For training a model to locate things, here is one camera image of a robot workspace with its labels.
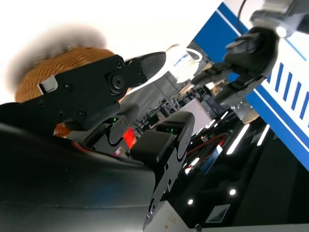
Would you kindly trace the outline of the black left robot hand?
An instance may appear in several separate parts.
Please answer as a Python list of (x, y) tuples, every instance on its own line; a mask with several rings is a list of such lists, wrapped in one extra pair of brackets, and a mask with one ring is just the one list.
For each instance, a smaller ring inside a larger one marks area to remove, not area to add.
[(225, 85), (214, 99), (217, 104), (231, 106), (268, 78), (278, 57), (279, 40), (274, 30), (253, 27), (226, 46), (222, 62), (202, 71), (191, 84), (201, 87), (225, 80), (231, 73), (238, 74), (237, 79)]

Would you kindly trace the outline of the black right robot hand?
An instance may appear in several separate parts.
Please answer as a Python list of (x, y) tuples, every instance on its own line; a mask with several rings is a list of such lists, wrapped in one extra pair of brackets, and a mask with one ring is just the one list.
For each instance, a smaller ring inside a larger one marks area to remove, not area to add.
[(1, 231), (144, 230), (178, 177), (195, 118), (177, 111), (116, 157), (139, 111), (119, 101), (165, 62), (155, 52), (65, 71), (39, 65), (39, 96), (0, 107)]

